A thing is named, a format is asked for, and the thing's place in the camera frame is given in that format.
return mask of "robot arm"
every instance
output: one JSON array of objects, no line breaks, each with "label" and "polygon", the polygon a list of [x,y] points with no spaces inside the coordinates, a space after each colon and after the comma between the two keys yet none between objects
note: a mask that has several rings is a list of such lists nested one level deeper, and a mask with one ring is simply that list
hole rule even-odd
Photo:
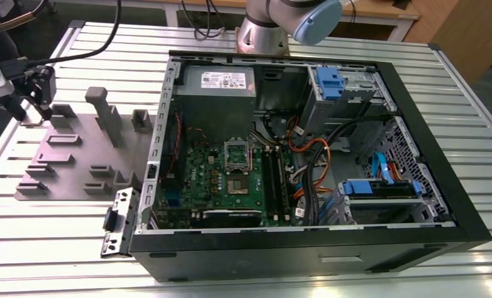
[{"label": "robot arm", "polygon": [[304,45],[332,32],[348,0],[249,0],[237,35],[241,53],[285,55],[288,34]]}]

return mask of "aluminum work table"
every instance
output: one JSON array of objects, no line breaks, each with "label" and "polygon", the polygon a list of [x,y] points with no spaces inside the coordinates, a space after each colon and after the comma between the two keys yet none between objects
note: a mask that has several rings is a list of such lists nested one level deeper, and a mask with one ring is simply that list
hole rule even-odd
[{"label": "aluminum work table", "polygon": [[[109,33],[110,24],[69,28],[53,56],[98,48]],[[289,49],[292,56],[393,63],[492,233],[492,116],[441,52],[424,44],[338,38],[314,47],[290,42]],[[102,54],[55,65],[54,102],[90,112],[83,93],[102,86],[119,114],[155,112],[169,50],[233,52],[234,33],[197,42],[190,29],[121,25]],[[13,120],[0,139],[0,295],[428,298],[453,291],[456,297],[492,297],[492,242],[400,273],[157,283],[133,259],[99,259],[110,202],[13,198],[45,127],[25,128]]]}]

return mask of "ram slot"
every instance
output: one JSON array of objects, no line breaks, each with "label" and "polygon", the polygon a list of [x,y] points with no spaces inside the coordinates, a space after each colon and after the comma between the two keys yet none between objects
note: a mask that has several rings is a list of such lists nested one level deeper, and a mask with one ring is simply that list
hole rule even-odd
[{"label": "ram slot", "polygon": [[274,180],[272,177],[272,163],[270,163],[270,153],[268,151],[262,152],[262,183],[264,183],[264,207],[266,217],[270,219],[276,214],[274,205]]},{"label": "ram slot", "polygon": [[272,182],[273,182],[273,188],[274,188],[274,205],[276,205],[276,214],[278,216],[278,220],[284,220],[284,206],[282,206],[282,200],[285,197],[282,196],[282,164],[281,159],[278,158],[278,150],[270,152],[270,166],[272,166]]}]

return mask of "sticker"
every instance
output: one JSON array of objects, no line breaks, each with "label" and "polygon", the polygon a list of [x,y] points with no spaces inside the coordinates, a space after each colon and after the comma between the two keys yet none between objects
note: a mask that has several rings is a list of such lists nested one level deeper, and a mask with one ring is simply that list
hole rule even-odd
[{"label": "sticker", "polygon": [[302,128],[300,128],[300,127],[296,125],[296,127],[294,127],[294,132],[296,132],[298,135],[302,135],[302,133],[304,133],[305,131],[302,130]]},{"label": "sticker", "polygon": [[202,88],[214,89],[245,89],[245,73],[202,73]]},{"label": "sticker", "polygon": [[296,217],[304,217],[305,216],[305,210],[301,208],[296,208]]}]

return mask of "expansion slot bracket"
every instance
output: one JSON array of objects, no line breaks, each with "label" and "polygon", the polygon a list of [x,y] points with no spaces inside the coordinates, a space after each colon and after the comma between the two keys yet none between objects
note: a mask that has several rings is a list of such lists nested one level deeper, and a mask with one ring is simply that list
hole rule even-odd
[{"label": "expansion slot bracket", "polygon": [[137,214],[137,204],[141,193],[133,188],[117,191],[113,206],[107,208],[103,219],[103,235],[101,258],[125,257],[130,247],[131,231]]}]

